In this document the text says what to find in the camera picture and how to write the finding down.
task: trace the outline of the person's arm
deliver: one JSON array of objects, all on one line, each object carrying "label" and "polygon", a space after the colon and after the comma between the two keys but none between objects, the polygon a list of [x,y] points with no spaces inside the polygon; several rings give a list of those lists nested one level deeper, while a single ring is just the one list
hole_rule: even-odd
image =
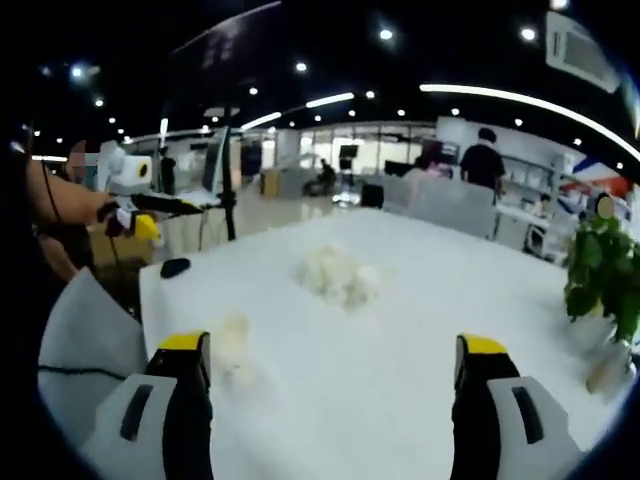
[{"label": "person's arm", "polygon": [[507,171],[504,169],[504,162],[499,153],[496,152],[496,194],[501,197],[507,193],[504,175]]},{"label": "person's arm", "polygon": [[62,244],[55,238],[47,235],[38,236],[38,241],[51,269],[56,272],[62,280],[67,283],[70,282],[78,273],[78,269],[69,258],[69,255],[67,255]]},{"label": "person's arm", "polygon": [[460,179],[464,182],[469,181],[469,163],[471,162],[471,148],[464,152],[462,161],[460,162]]},{"label": "person's arm", "polygon": [[98,210],[111,201],[108,193],[92,192],[82,185],[66,182],[51,175],[33,160],[29,160],[27,165],[27,186],[36,214],[41,220],[50,223],[60,220],[68,224],[94,224],[97,222]]}]

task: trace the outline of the white fluffy material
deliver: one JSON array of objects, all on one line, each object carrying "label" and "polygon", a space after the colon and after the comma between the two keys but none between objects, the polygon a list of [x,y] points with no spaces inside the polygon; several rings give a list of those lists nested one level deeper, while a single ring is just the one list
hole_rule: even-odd
[{"label": "white fluffy material", "polygon": [[335,246],[324,246],[303,258],[297,281],[331,305],[354,309],[378,297],[382,275]]},{"label": "white fluffy material", "polygon": [[227,314],[211,332],[211,376],[215,388],[253,385],[256,371],[248,339],[249,320],[240,312]]}]

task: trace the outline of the desk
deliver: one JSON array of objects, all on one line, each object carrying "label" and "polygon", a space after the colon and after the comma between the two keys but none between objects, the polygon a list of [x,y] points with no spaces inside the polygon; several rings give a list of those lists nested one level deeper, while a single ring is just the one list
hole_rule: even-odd
[{"label": "desk", "polygon": [[536,227],[540,227],[545,230],[548,230],[551,225],[551,222],[549,222],[548,219],[540,218],[537,215],[533,215],[526,210],[523,210],[522,208],[512,207],[511,205],[497,203],[496,210],[500,215],[515,218],[517,220],[526,222],[529,225],[535,225]]},{"label": "desk", "polygon": [[[395,271],[352,314],[297,286],[293,269],[328,243]],[[250,321],[259,381],[213,394],[217,480],[446,479],[453,462],[455,338],[504,343],[568,411],[586,449],[612,417],[584,387],[585,362],[559,334],[566,272],[520,252],[373,210],[311,220],[189,256],[190,270],[140,275],[147,351],[210,329],[230,309]]]}]

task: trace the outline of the shelf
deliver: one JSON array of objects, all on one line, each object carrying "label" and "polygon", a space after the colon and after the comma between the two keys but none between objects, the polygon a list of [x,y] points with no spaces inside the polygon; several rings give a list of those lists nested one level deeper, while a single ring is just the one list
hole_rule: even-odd
[{"label": "shelf", "polygon": [[516,182],[515,180],[511,180],[509,178],[505,178],[504,180],[505,180],[505,182],[507,184],[515,185],[517,187],[524,188],[524,189],[527,189],[527,190],[531,190],[533,192],[538,192],[541,195],[542,194],[551,195],[551,187],[549,187],[548,190],[545,190],[542,187],[534,187],[533,185],[527,185],[526,183]]},{"label": "shelf", "polygon": [[540,165],[539,163],[530,162],[529,160],[523,160],[522,158],[510,157],[508,155],[502,156],[503,160],[510,160],[518,163],[522,163],[527,165],[528,167],[539,168],[540,170],[544,170],[549,173],[554,173],[555,169],[553,167],[549,167],[547,165]]}]

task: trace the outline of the glass wall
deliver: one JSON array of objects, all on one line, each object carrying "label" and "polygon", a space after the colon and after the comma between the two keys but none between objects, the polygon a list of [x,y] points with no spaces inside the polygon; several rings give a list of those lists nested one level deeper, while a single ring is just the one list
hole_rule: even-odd
[{"label": "glass wall", "polygon": [[[422,152],[424,139],[435,138],[435,126],[430,124],[352,123],[302,132],[300,153],[326,159],[334,169],[340,169],[340,149],[357,145],[353,171],[357,174],[375,173],[384,169],[387,160],[413,163]],[[310,168],[311,159],[301,166]]]}]

